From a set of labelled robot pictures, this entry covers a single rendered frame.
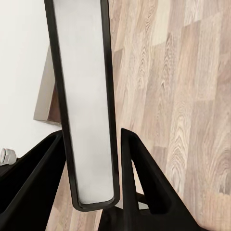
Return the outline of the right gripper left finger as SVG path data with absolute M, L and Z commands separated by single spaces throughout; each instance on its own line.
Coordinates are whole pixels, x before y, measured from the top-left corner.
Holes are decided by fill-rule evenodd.
M 0 175 L 0 231 L 45 231 L 66 162 L 56 131 Z

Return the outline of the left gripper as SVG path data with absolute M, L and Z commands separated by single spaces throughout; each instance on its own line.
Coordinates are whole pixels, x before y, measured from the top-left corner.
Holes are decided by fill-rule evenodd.
M 0 165 L 0 175 L 6 171 L 11 165 L 10 164 L 5 164 L 5 165 Z

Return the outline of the hardback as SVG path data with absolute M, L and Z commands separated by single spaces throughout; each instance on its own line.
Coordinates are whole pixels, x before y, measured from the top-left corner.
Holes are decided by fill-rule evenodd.
M 44 0 L 73 207 L 120 201 L 109 0 Z

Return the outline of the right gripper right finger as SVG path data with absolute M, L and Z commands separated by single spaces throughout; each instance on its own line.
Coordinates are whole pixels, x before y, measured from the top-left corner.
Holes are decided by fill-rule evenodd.
M 121 128 L 124 231 L 202 231 L 139 136 Z M 132 167 L 134 162 L 150 215 L 143 215 Z

